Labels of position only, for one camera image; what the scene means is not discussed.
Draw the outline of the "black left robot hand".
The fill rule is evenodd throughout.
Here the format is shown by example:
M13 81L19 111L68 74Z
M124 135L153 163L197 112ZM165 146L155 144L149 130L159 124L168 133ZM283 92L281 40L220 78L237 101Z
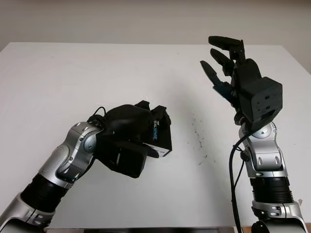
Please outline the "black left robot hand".
M128 140L154 150L148 154L150 157L165 157L173 150L171 123L165 106L151 109L150 103L142 100L109 110L104 116L104 131L100 137Z

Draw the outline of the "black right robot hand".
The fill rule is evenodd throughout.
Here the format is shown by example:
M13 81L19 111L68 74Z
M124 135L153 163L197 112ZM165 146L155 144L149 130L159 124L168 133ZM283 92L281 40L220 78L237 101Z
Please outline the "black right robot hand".
M213 59L222 66L225 76L231 77L231 83L222 82L216 71L206 61L200 64L213 88L236 109L237 119L244 119L248 124L258 121L255 108L251 103L254 94L246 92L246 86L261 79L261 74L256 62L245 57L244 43L242 40L224 36L209 36L208 42L229 52L229 57L216 49L210 50Z

